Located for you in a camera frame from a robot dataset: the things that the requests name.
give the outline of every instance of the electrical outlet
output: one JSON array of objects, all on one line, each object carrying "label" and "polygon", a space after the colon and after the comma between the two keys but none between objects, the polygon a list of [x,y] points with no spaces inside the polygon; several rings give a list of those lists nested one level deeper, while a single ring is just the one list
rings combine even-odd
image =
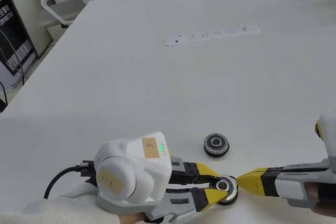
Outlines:
[{"label": "electrical outlet", "polygon": [[173,35],[167,37],[166,46],[258,33],[260,33],[260,29],[257,26],[241,26],[215,31],[202,31],[186,35]]}]

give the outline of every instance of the poster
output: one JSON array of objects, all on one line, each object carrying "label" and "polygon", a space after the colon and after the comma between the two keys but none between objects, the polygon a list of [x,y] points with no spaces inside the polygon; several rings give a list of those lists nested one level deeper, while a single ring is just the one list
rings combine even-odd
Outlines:
[{"label": "poster", "polygon": [[0,1],[0,80],[6,89],[21,77],[19,62],[25,70],[34,59],[34,52],[12,1]]},{"label": "poster", "polygon": [[14,76],[20,68],[19,62],[23,65],[34,52],[24,27],[17,15],[15,15],[11,0],[0,2],[0,61],[7,70]]}]

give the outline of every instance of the metal bearing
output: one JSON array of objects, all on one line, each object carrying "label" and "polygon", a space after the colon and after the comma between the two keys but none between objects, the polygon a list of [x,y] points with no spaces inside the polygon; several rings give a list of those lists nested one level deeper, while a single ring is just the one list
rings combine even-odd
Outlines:
[{"label": "metal bearing", "polygon": [[238,197],[238,184],[236,178],[225,174],[222,174],[221,178],[222,179],[217,183],[210,185],[210,188],[226,191],[227,196],[219,201],[218,204],[223,206],[231,205]]},{"label": "metal bearing", "polygon": [[229,148],[227,138],[218,133],[210,134],[204,140],[204,150],[211,157],[222,157]]}]

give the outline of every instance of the sticker label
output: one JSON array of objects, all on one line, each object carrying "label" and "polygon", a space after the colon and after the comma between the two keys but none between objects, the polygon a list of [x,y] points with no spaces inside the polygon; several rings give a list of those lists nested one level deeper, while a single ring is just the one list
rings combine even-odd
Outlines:
[{"label": "sticker label", "polygon": [[156,140],[154,137],[144,137],[142,139],[143,151],[145,158],[159,158],[159,151],[157,149]]},{"label": "sticker label", "polygon": [[102,168],[98,174],[98,182],[103,184],[108,188],[112,193],[119,196],[123,188],[122,180],[115,177],[109,172],[106,168]]}]

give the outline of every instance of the person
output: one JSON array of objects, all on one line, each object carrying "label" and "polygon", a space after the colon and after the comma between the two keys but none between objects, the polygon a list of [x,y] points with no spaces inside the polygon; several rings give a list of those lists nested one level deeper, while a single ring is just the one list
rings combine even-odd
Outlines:
[{"label": "person", "polygon": [[[318,197],[315,183],[306,186],[311,197]],[[134,224],[146,219],[144,213],[135,215],[113,215],[100,209],[96,204],[97,188],[93,184],[83,183],[71,192],[55,199],[40,199],[29,204],[19,213],[0,214],[3,224]],[[312,211],[336,218],[336,202],[318,202]]]}]

